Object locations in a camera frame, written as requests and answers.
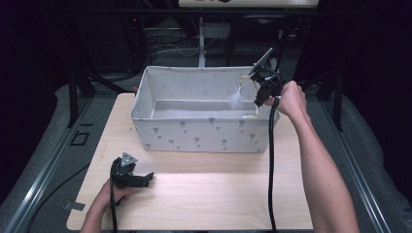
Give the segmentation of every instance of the wooden table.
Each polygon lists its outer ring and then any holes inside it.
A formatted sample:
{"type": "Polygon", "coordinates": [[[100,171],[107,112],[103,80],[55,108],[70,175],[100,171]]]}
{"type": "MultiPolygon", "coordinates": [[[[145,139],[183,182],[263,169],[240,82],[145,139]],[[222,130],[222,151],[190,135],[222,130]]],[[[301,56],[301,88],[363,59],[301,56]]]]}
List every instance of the wooden table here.
{"type": "Polygon", "coordinates": [[[188,8],[316,8],[319,0],[179,0],[188,8]]]}
{"type": "MultiPolygon", "coordinates": [[[[269,148],[265,153],[210,153],[143,150],[130,118],[133,94],[119,95],[91,160],[67,227],[79,230],[86,212],[109,178],[112,162],[125,151],[135,156],[134,175],[154,172],[117,207],[123,230],[271,229],[268,207],[269,148]]],[[[275,126],[274,215],[278,229],[312,229],[300,170],[297,136],[286,116],[275,126]]],[[[111,212],[103,229],[112,229],[111,212]]]]}

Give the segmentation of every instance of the human arm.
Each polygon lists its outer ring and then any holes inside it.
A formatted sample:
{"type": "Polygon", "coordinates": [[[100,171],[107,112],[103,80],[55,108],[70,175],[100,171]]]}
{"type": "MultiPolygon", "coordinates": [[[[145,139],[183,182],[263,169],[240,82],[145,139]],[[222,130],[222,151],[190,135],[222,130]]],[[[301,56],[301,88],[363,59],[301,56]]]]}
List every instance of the human arm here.
{"type": "Polygon", "coordinates": [[[281,96],[278,110],[291,119],[299,140],[303,185],[314,230],[359,232],[351,195],[312,125],[305,94],[295,82],[289,82],[281,96]]]}
{"type": "MultiPolygon", "coordinates": [[[[136,192],[137,188],[126,187],[115,189],[115,202],[118,202],[121,198],[123,200],[128,199],[128,195],[136,192]]],[[[85,222],[83,223],[81,232],[93,233],[101,232],[102,218],[108,207],[110,206],[110,181],[107,180],[100,189],[94,201],[91,203],[90,208],[87,211],[85,222]]]]}

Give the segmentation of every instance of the black cord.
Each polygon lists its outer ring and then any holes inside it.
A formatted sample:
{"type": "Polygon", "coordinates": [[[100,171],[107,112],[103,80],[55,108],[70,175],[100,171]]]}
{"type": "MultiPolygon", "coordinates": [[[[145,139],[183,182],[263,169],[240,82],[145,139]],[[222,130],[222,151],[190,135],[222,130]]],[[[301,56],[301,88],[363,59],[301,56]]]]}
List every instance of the black cord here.
{"type": "Polygon", "coordinates": [[[276,223],[275,223],[275,216],[273,215],[273,200],[272,200],[272,192],[273,192],[273,173],[274,173],[274,141],[273,141],[273,121],[276,109],[279,105],[279,98],[275,97],[275,102],[272,105],[270,110],[270,117],[269,117],[269,189],[268,189],[268,206],[269,206],[269,216],[270,216],[270,223],[272,224],[272,231],[277,232],[276,223]]]}
{"type": "Polygon", "coordinates": [[[63,186],[65,185],[67,182],[69,182],[71,179],[73,179],[74,177],[76,177],[79,173],[81,173],[84,169],[86,169],[88,166],[90,165],[90,163],[88,163],[87,165],[85,165],[82,169],[80,169],[79,171],[77,171],[75,174],[73,174],[72,176],[70,176],[69,178],[67,178],[63,183],[61,183],[58,187],[56,187],[46,198],[45,200],[43,200],[43,202],[40,204],[40,206],[37,208],[36,212],[34,213],[34,215],[31,217],[27,230],[26,232],[30,232],[31,229],[31,225],[33,224],[34,219],[36,218],[36,215],[39,214],[40,210],[42,209],[42,207],[46,204],[46,202],[63,186]]]}
{"type": "Polygon", "coordinates": [[[112,165],[112,168],[110,169],[110,210],[112,211],[113,232],[118,233],[118,217],[116,216],[115,190],[113,187],[113,170],[114,166],[112,165]]]}

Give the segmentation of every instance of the metal rail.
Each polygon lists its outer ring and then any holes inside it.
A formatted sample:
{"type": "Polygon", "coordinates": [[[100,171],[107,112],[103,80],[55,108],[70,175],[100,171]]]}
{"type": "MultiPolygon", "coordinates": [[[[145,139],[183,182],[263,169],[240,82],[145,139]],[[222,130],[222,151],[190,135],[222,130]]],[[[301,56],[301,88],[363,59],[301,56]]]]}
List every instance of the metal rail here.
{"type": "Polygon", "coordinates": [[[354,157],[354,154],[345,138],[345,135],[342,131],[339,131],[332,119],[332,109],[326,101],[321,101],[321,107],[324,110],[327,117],[327,122],[330,125],[330,128],[333,130],[333,133],[336,135],[339,143],[345,154],[348,169],[351,174],[352,180],[355,183],[355,186],[358,189],[360,198],[370,216],[373,226],[375,227],[376,232],[392,232],[388,223],[385,221],[384,216],[379,208],[378,203],[376,202],[375,196],[369,188],[369,185],[366,182],[366,179],[363,176],[360,166],[358,165],[357,160],[354,157]]]}
{"type": "Polygon", "coordinates": [[[34,214],[37,204],[42,198],[49,182],[52,180],[55,170],[59,162],[61,161],[64,149],[70,143],[70,140],[76,134],[76,128],[79,125],[80,120],[85,115],[86,110],[90,107],[92,99],[85,98],[85,102],[79,108],[79,118],[74,123],[73,127],[67,128],[66,132],[63,134],[60,142],[55,149],[53,156],[45,164],[43,169],[40,171],[39,176],[34,181],[30,190],[27,192],[24,200],[22,201],[20,207],[17,209],[15,215],[11,219],[9,225],[6,228],[6,232],[24,232],[27,227],[28,220],[34,214]]]}

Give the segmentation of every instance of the right hand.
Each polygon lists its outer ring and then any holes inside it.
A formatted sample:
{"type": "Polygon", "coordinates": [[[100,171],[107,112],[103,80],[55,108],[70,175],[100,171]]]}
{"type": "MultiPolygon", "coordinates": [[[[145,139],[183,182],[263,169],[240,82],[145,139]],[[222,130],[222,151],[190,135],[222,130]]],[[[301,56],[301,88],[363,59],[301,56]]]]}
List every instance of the right hand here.
{"type": "MultiPolygon", "coordinates": [[[[274,98],[268,99],[264,104],[273,105],[273,101],[274,98]]],[[[303,93],[302,88],[295,81],[290,81],[284,85],[278,110],[288,117],[306,115],[305,93],[303,93]]]]}

